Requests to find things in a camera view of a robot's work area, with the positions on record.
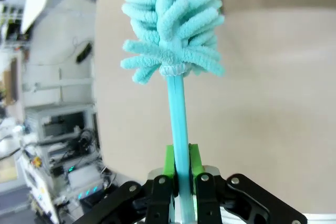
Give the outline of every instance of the black cable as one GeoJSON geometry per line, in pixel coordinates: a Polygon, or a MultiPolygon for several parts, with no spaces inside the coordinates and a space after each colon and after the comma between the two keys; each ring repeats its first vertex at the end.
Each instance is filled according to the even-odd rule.
{"type": "Polygon", "coordinates": [[[78,166],[80,164],[80,162],[82,161],[83,156],[85,155],[85,149],[87,149],[90,145],[92,145],[94,137],[95,137],[95,133],[92,130],[90,130],[90,129],[83,129],[79,133],[78,137],[75,137],[69,143],[69,144],[73,144],[73,148],[67,150],[64,153],[64,155],[62,156],[62,158],[57,161],[56,164],[62,162],[64,160],[64,158],[66,157],[66,155],[69,154],[69,152],[75,153],[75,151],[79,151],[81,159],[79,160],[79,162],[76,165],[74,165],[74,167],[78,166]]]}
{"type": "Polygon", "coordinates": [[[9,157],[11,157],[11,156],[13,156],[15,153],[17,153],[17,152],[20,151],[20,150],[21,150],[21,148],[18,148],[18,149],[16,149],[16,150],[12,151],[11,153],[7,154],[6,156],[0,157],[0,161],[4,160],[4,159],[6,159],[6,158],[9,158],[9,157]]]}
{"type": "Polygon", "coordinates": [[[54,140],[54,141],[48,141],[48,142],[38,142],[38,143],[34,143],[34,142],[31,142],[31,143],[28,143],[24,146],[24,148],[28,147],[28,146],[48,146],[48,145],[54,145],[54,144],[58,144],[58,143],[64,143],[66,142],[67,139],[62,139],[62,140],[54,140]]]}

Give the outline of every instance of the electronic equipment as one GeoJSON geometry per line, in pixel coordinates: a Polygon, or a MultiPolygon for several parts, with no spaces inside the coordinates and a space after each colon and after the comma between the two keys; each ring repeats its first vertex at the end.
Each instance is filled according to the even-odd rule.
{"type": "Polygon", "coordinates": [[[32,209],[54,224],[66,215],[76,220],[84,214],[80,201],[112,184],[97,147],[92,105],[27,108],[25,128],[30,133],[20,141],[20,162],[32,209]]]}

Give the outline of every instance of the cable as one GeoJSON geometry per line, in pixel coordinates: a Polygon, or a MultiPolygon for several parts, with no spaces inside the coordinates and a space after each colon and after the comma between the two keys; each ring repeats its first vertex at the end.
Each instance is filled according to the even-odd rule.
{"type": "Polygon", "coordinates": [[[66,61],[68,61],[70,58],[72,58],[74,55],[75,55],[75,52],[77,50],[77,48],[81,45],[83,45],[84,43],[92,43],[92,39],[86,39],[86,40],[83,40],[81,43],[78,43],[78,37],[75,36],[73,39],[72,39],[72,45],[74,47],[74,50],[71,54],[69,54],[68,57],[66,57],[63,61],[60,61],[58,63],[54,63],[54,64],[32,64],[32,63],[27,63],[26,65],[27,66],[40,66],[40,67],[43,67],[43,66],[58,66],[58,65],[61,65],[63,63],[65,63],[66,61]]]}
{"type": "Polygon", "coordinates": [[[58,143],[64,143],[66,142],[67,139],[62,139],[62,140],[54,140],[54,141],[48,141],[48,142],[38,142],[38,143],[35,143],[35,142],[30,142],[28,144],[26,144],[23,149],[27,148],[28,146],[48,146],[48,145],[54,145],[54,144],[58,144],[58,143]]]}
{"type": "Polygon", "coordinates": [[[102,174],[107,168],[107,165],[103,168],[103,170],[101,170],[100,174],[102,174]]]}
{"type": "Polygon", "coordinates": [[[17,152],[20,151],[20,150],[21,150],[21,148],[18,148],[18,149],[16,149],[16,150],[12,151],[11,153],[7,154],[6,156],[0,157],[0,161],[4,160],[4,159],[6,159],[6,158],[9,158],[9,157],[11,157],[11,156],[13,156],[15,153],[17,153],[17,152]]]}
{"type": "Polygon", "coordinates": [[[79,162],[78,162],[76,165],[74,165],[73,167],[78,166],[78,165],[81,163],[82,159],[84,158],[84,156],[85,156],[85,154],[86,154],[86,153],[85,153],[85,150],[87,150],[87,148],[88,148],[90,145],[92,145],[94,138],[95,138],[95,133],[94,133],[92,130],[90,130],[90,129],[83,129],[83,130],[79,133],[78,137],[75,137],[75,138],[71,141],[70,144],[73,145],[72,148],[69,149],[69,150],[67,150],[67,151],[64,153],[64,155],[62,156],[62,158],[59,159],[59,160],[57,161],[56,164],[62,162],[62,161],[64,160],[64,158],[66,157],[66,155],[69,154],[70,152],[72,152],[72,153],[74,154],[75,152],[79,151],[80,156],[81,156],[81,159],[80,159],[79,162]]]}
{"type": "Polygon", "coordinates": [[[109,188],[113,184],[113,182],[115,182],[117,175],[118,175],[117,173],[112,173],[112,174],[114,174],[114,177],[110,179],[110,184],[107,186],[107,188],[109,188]]]}

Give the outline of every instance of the wire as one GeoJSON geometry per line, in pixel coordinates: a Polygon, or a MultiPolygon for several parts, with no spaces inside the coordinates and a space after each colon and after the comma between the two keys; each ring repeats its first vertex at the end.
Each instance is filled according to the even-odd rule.
{"type": "Polygon", "coordinates": [[[58,143],[64,143],[68,141],[67,139],[61,139],[61,140],[54,140],[54,141],[48,141],[48,142],[41,142],[41,143],[35,143],[35,142],[30,142],[28,144],[26,144],[23,149],[27,148],[28,146],[48,146],[48,145],[54,145],[54,144],[58,144],[58,143]]]}
{"type": "Polygon", "coordinates": [[[18,149],[16,149],[16,150],[12,151],[11,153],[7,154],[6,156],[0,157],[0,161],[4,160],[4,159],[6,159],[6,158],[9,158],[9,157],[11,157],[11,156],[13,156],[15,153],[17,153],[17,152],[20,151],[20,150],[21,150],[21,148],[18,148],[18,149]]]}
{"type": "Polygon", "coordinates": [[[102,173],[106,170],[106,168],[107,168],[107,166],[105,166],[105,167],[103,168],[103,170],[101,170],[100,174],[102,174],[102,173]]]}
{"type": "MultiPolygon", "coordinates": [[[[74,165],[73,167],[76,167],[78,166],[81,161],[83,160],[84,156],[85,156],[85,149],[87,149],[90,145],[92,145],[93,143],[93,140],[95,138],[95,133],[94,131],[90,130],[90,129],[83,129],[80,133],[79,133],[79,136],[78,137],[75,137],[73,139],[74,142],[76,142],[76,144],[79,144],[79,148],[80,148],[80,155],[81,155],[81,159],[79,160],[79,162],[74,165]],[[86,141],[86,145],[83,146],[81,145],[81,141],[82,140],[85,140],[86,141]]],[[[59,164],[60,162],[62,162],[64,160],[64,158],[66,157],[67,154],[69,154],[69,152],[73,152],[75,153],[76,151],[73,150],[73,149],[70,149],[70,150],[67,150],[64,155],[62,156],[61,159],[59,159],[57,161],[56,164],[59,164]]]]}
{"type": "Polygon", "coordinates": [[[110,179],[111,180],[111,182],[110,182],[110,184],[108,185],[108,187],[107,188],[109,188],[112,184],[113,184],[113,182],[115,182],[115,180],[116,180],[116,178],[117,178],[117,173],[114,173],[114,177],[112,178],[112,179],[110,179]]]}
{"type": "Polygon", "coordinates": [[[71,54],[68,55],[68,57],[66,57],[63,61],[60,61],[58,63],[54,63],[54,64],[32,64],[32,63],[27,63],[26,65],[27,66],[40,66],[40,67],[43,67],[43,66],[58,66],[58,65],[61,65],[63,63],[65,63],[66,61],[68,61],[70,58],[72,58],[74,55],[75,55],[75,52],[77,51],[77,48],[80,47],[81,45],[83,45],[84,43],[92,43],[92,39],[86,39],[86,40],[83,40],[82,42],[78,43],[78,37],[75,36],[73,39],[72,39],[72,45],[74,47],[74,50],[71,54]]]}

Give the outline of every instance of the white wall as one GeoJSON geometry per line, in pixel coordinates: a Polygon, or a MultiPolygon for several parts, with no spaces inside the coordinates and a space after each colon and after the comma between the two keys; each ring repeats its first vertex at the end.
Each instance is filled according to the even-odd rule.
{"type": "MultiPolygon", "coordinates": [[[[75,64],[76,57],[93,40],[95,4],[88,0],[63,0],[38,23],[30,49],[30,60],[23,74],[23,83],[55,82],[91,76],[90,60],[75,64]]],[[[24,93],[26,106],[58,102],[60,89],[24,93]]],[[[90,102],[89,86],[66,87],[62,99],[68,102],[90,102]]]]}
{"type": "MultiPolygon", "coordinates": [[[[167,91],[158,74],[141,86],[120,68],[135,38],[123,2],[98,1],[100,139],[112,170],[146,180],[172,143],[167,91]]],[[[335,213],[335,0],[224,2],[225,77],[185,79],[190,142],[223,177],[243,173],[302,212],[335,213]]]]}

